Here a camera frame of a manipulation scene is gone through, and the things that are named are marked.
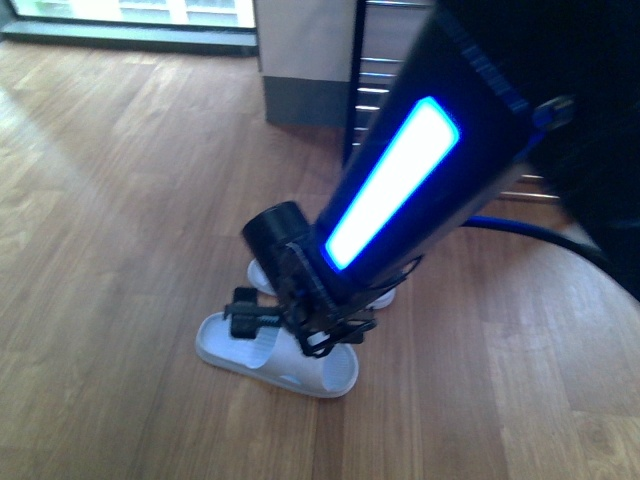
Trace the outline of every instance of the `wooden floor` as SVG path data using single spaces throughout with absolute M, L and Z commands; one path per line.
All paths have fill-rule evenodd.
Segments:
M 438 244 L 341 399 L 199 360 L 240 229 L 313 219 L 340 141 L 266 124 L 255 59 L 0 44 L 0 479 L 640 478 L 640 309 L 533 240 Z

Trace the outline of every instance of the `black device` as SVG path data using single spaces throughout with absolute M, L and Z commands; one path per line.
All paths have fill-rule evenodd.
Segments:
M 515 15 L 511 5 L 504 15 Z M 533 70 L 541 58 L 549 57 L 545 48 L 551 46 L 541 41 L 539 55 L 517 58 L 500 37 L 513 39 L 522 33 L 509 34 L 500 22 L 489 33 L 491 20 L 483 22 L 477 8 L 466 11 L 460 2 L 441 2 L 429 17 L 362 146 L 315 222 L 310 223 L 295 203 L 286 202 L 245 226 L 243 236 L 274 287 L 279 306 L 260 307 L 255 291 L 236 289 L 233 303 L 225 309 L 233 336 L 255 338 L 259 328 L 284 327 L 305 355 L 316 357 L 327 355 L 336 343 L 362 342 L 364 333 L 375 326 L 366 308 L 372 300 L 401 283 L 428 248 L 452 229 L 465 222 L 478 226 L 467 221 L 469 217 L 510 185 L 526 162 L 539 156 L 536 152 L 553 150 L 557 138 L 560 145 L 566 142 L 560 133 L 573 120 L 581 115 L 592 118 L 593 98 L 585 99 L 590 87 L 581 87 L 589 82 L 565 81 L 572 76 L 559 64 L 545 66 L 562 70 L 558 82 L 539 78 L 541 72 Z M 546 13 L 563 16 L 566 8 Z M 546 18 L 552 33 L 555 18 Z M 614 110 L 635 115 L 632 121 L 637 124 L 637 105 L 634 110 L 627 103 Z M 545 137 L 555 132 L 559 137 L 549 142 Z M 601 141 L 612 137 L 600 131 L 596 135 Z M 538 163 L 545 169 L 548 160 Z M 564 177 L 556 173 L 551 169 L 552 180 L 562 190 Z M 575 211 L 580 220 L 581 208 Z M 588 215 L 586 223 L 592 226 Z M 538 238 L 553 236 L 541 229 L 536 232 Z M 640 245 L 635 248 L 638 258 Z M 572 249 L 640 298 L 640 282 L 634 280 L 637 264 L 621 267 L 617 252 Z M 314 341 L 319 332 L 323 339 Z

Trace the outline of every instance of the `black object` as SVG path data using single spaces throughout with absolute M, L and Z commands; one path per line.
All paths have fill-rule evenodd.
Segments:
M 544 3 L 544 13 L 536 14 L 536 21 L 531 24 L 538 29 L 524 29 L 529 37 L 522 37 L 521 31 L 513 31 L 505 21 L 515 16 L 531 27 L 526 17 L 519 17 L 521 12 L 515 3 L 508 4 L 501 12 L 506 17 L 498 16 L 495 23 L 487 20 L 487 12 L 482 12 L 483 17 L 477 7 L 467 9 L 467 2 L 464 8 L 460 2 L 443 4 L 450 4 L 452 10 L 438 6 L 425 24 L 367 138 L 350 159 L 340 185 L 317 221 L 310 225 L 294 203 L 286 202 L 261 213 L 243 230 L 247 244 L 277 292 L 279 323 L 296 336 L 306 355 L 320 357 L 336 343 L 361 342 L 364 332 L 375 326 L 366 309 L 369 302 L 402 282 L 433 243 L 462 225 L 509 185 L 527 159 L 548 172 L 560 191 L 565 190 L 569 210 L 584 222 L 602 251 L 574 248 L 554 237 L 555 243 L 582 252 L 640 299 L 640 242 L 635 241 L 640 232 L 640 189 L 635 188 L 640 167 L 635 157 L 626 157 L 640 153 L 640 129 L 636 128 L 640 123 L 640 88 L 636 91 L 620 81 L 607 86 L 599 73 L 594 79 L 575 78 L 588 76 L 588 71 L 583 66 L 569 71 L 573 62 L 563 64 L 562 55 L 558 54 L 565 47 L 569 52 L 577 51 L 587 28 L 567 15 L 574 13 L 582 20 L 589 19 L 598 14 L 593 5 L 602 6 L 603 2 L 585 3 L 583 7 L 579 2 L 561 6 Z M 549 33 L 544 30 L 547 22 L 551 39 L 545 40 L 544 35 Z M 565 31 L 567 28 L 576 30 L 576 38 Z M 567 40 L 567 46 L 554 43 L 561 38 Z M 514 51 L 514 46 L 523 51 Z M 607 41 L 599 48 L 611 46 Z M 595 48 L 593 42 L 585 44 L 586 51 L 590 48 Z M 598 51 L 596 58 L 604 62 L 607 53 L 611 52 Z M 610 91 L 618 87 L 621 90 Z M 461 132 L 461 141 L 360 253 L 339 268 L 329 258 L 327 239 L 359 198 L 409 112 L 427 97 L 442 102 Z M 594 128 L 600 124 L 590 122 L 598 119 L 612 123 Z M 614 215 L 593 206 L 589 199 L 593 192 L 582 191 L 583 185 L 592 186 L 593 181 L 581 183 L 584 180 L 571 176 L 581 171 L 587 175 L 585 171 L 575 165 L 564 171 L 552 160 L 543 160 L 544 155 L 556 154 L 555 160 L 564 155 L 564 159 L 592 161 L 594 152 L 604 154 L 610 147 L 616 147 L 612 155 L 622 162 L 620 168 L 596 171 L 606 181 L 602 192 L 613 194 L 618 186 L 625 187 L 628 198 L 613 206 Z M 466 225 L 514 231 L 513 225 L 488 225 L 478 219 L 469 220 Z M 538 238 L 551 238 L 533 230 L 531 227 L 527 231 Z M 631 263 L 624 262 L 624 248 L 633 250 L 628 257 Z M 253 296 L 244 295 L 239 292 L 240 302 L 227 309 L 238 317 L 232 330 L 247 338 L 255 335 L 261 325 L 260 307 Z M 325 336 L 314 340 L 320 333 Z

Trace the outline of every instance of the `glass window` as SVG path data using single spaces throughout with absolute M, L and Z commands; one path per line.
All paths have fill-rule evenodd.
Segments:
M 255 27 L 252 0 L 11 0 L 20 16 Z

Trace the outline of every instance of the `white wall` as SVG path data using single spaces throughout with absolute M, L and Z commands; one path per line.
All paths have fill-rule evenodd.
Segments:
M 367 8 L 363 57 L 404 60 L 427 16 L 433 12 L 430 1 L 422 3 L 424 10 L 389 8 L 370 5 Z
M 356 0 L 256 0 L 265 76 L 348 82 Z

